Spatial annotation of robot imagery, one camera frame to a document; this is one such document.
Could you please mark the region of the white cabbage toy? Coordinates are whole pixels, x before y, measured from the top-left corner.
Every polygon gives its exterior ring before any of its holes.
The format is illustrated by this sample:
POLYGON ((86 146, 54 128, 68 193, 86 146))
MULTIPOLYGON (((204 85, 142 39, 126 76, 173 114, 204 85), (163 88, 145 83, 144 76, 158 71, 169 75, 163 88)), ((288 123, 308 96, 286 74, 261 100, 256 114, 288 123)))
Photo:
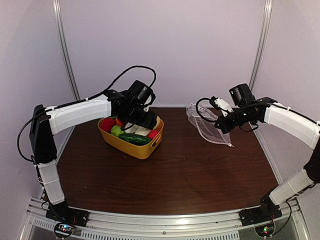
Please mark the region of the white cabbage toy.
POLYGON ((126 134, 135 134, 135 135, 141 135, 141 136, 147 137, 151 131, 152 131, 151 129, 138 126, 138 125, 133 125, 130 128, 126 129, 124 132, 126 134))

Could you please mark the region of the clear zip top bag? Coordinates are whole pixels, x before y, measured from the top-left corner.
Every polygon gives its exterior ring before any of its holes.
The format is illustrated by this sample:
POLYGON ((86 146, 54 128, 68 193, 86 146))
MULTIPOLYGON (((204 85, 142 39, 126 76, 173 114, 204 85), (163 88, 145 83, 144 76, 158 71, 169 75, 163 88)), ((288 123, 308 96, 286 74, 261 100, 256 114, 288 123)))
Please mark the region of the clear zip top bag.
POLYGON ((215 123, 207 122, 202 119, 196 111, 196 105, 191 103, 186 107, 188 121, 197 129, 199 135, 209 143, 227 145, 233 147, 230 134, 223 134, 220 129, 215 127, 215 123))

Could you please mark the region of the yellow cauliflower toy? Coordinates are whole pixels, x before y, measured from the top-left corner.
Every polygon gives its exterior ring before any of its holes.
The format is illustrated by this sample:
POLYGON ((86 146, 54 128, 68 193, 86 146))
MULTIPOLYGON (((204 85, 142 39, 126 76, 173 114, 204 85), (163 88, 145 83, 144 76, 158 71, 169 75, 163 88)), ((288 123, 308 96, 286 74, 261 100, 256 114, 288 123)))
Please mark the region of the yellow cauliflower toy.
POLYGON ((156 117, 156 123, 155 123, 154 129, 158 128, 159 125, 160 125, 160 123, 161 123, 161 119, 160 119, 159 116, 157 116, 157 117, 156 117))

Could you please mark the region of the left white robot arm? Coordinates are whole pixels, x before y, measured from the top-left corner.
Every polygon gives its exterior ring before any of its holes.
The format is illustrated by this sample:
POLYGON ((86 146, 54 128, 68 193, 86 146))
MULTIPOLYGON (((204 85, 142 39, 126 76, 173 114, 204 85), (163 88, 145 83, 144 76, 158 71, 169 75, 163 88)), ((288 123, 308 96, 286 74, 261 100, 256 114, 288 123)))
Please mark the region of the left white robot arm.
POLYGON ((72 211, 64 205, 66 197, 57 169, 55 136, 84 123, 108 117, 123 118, 151 130, 157 124, 157 115, 149 110, 155 99, 150 86, 135 80, 127 90, 106 88, 79 101, 49 107, 40 104, 34 108, 29 132, 31 159, 38 169, 48 200, 54 205, 51 211, 61 222, 69 221, 72 211))

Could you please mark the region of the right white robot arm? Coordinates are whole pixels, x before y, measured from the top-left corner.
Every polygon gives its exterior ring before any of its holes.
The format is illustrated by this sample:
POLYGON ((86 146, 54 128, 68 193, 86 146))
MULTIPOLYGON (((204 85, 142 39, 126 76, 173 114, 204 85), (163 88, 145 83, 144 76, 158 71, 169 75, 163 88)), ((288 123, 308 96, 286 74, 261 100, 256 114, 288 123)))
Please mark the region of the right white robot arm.
POLYGON ((285 201, 320 183, 320 123, 271 97, 256 98, 246 83, 232 87, 229 94, 232 104, 220 97, 210 98, 211 105, 222 112, 214 126, 223 134, 247 123, 253 127, 261 123, 264 130, 280 134, 275 139, 280 153, 292 157, 294 147, 308 151, 296 172, 261 198, 256 216, 266 221, 285 201))

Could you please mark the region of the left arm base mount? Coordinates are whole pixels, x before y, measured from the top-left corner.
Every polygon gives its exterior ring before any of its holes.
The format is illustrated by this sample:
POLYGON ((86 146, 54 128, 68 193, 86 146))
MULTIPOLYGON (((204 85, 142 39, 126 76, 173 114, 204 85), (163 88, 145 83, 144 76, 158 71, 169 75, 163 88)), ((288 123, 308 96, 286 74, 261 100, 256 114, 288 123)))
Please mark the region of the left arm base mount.
POLYGON ((56 221, 54 224, 53 233, 58 239, 69 238, 77 227, 86 227, 89 220, 89 212, 70 208, 67 216, 61 216, 49 206, 46 210, 45 217, 56 221))

